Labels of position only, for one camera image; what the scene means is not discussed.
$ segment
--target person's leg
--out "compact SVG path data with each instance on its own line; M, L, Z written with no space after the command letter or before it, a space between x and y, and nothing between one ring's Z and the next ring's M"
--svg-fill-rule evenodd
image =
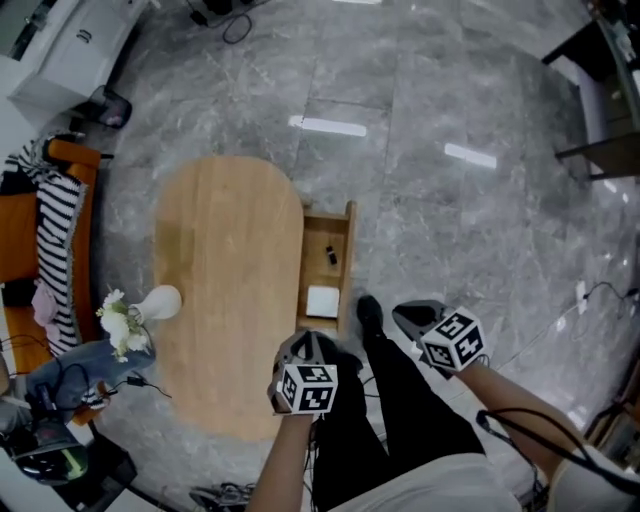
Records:
M411 358L385 336L382 308L373 297L360 299L358 318L396 475L447 455L484 454L471 424L431 390Z
M320 512L393 478L389 457L367 420L364 388L352 363L338 364L336 398L331 412L318 420L315 439L312 498Z
M60 409L75 409L87 390L99 382L113 386L128 373L146 368L155 361L153 347L149 347L148 353L128 352L128 360L124 363L116 360L113 351L106 340L83 343L27 375L27 391L35 395L39 384L48 384L55 394L52 400Z

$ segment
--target gray tile floor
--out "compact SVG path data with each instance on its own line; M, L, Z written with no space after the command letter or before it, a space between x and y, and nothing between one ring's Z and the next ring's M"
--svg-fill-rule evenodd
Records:
M181 162L262 157L318 208L358 202L356 293L374 293L387 313L427 297L471 308L493 366L584 426L617 384L637 322L602 289L587 314L556 320L578 279L629 286L638 200L632 182L579 185L568 170L584 164L553 157L584 127L578 91L538 59L584 24L580 1L272 0L252 17L235 46L195 27L178 2L145 17L114 84L133 117L120 132L89 133L117 155L100 179L96 293L110 285L136 300L152 287L154 207ZM367 135L301 131L288 124L294 115ZM495 156L497 169L446 156L446 143ZM390 322L387 331L409 350ZM353 336L344 341L362 353ZM474 417L479 404L462 384L424 372ZM157 368L150 378L162 384ZM374 399L370 411L382 430ZM184 510L190 486L254 481L269 450L182 424L153 390L123 390L98 426L131 452L136 485ZM528 488L518 456L482 439L506 484Z

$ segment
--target person's right arm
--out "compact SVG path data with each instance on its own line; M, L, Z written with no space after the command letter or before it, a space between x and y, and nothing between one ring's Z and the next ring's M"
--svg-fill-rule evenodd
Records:
M517 407L540 412L556 420L581 443L587 444L582 434L563 413L496 371L476 362L459 372L457 377L467 385L489 411ZM504 413L501 416L535 432L568 452L573 452L576 449L576 445L561 430L544 418L524 412ZM522 453L529 457L551 482L560 463L564 460L563 457L517 430L506 425L504 428Z

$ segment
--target person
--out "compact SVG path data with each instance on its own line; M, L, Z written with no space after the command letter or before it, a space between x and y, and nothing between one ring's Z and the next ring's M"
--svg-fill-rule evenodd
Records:
M499 482L471 424L429 387L414 362L383 331L380 304L371 296L357 306L364 349L373 370L387 433L384 449L366 417L357 367L339 361L338 391L331 412L315 429L317 458L311 497L320 512L515 512L521 506ZM586 446L560 411L477 361L457 374L491 410L526 408L556 420ZM545 419L522 412L504 418L578 455L569 438ZM298 512L313 416L282 418L248 512ZM569 463L517 430L505 427L519 450L551 482L548 510L640 510L636 496ZM597 464L631 479L593 447Z
M9 379L4 358L0 355L0 433L10 434L32 421L26 407L27 395L36 396L40 384L55 393L53 402L61 410L65 423L71 421L74 409L82 404L84 394L100 382L115 386L127 374L146 368L155 361L155 349L130 351L120 363L113 355L108 340L83 343L39 366L28 375Z

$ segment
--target oval wooden tabletop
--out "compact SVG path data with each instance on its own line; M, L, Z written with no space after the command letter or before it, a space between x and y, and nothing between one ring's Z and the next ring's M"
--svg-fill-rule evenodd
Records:
M155 281L184 304L155 341L182 419L244 440L275 435L266 389L295 331L303 222L291 182L255 158L196 160L165 185Z

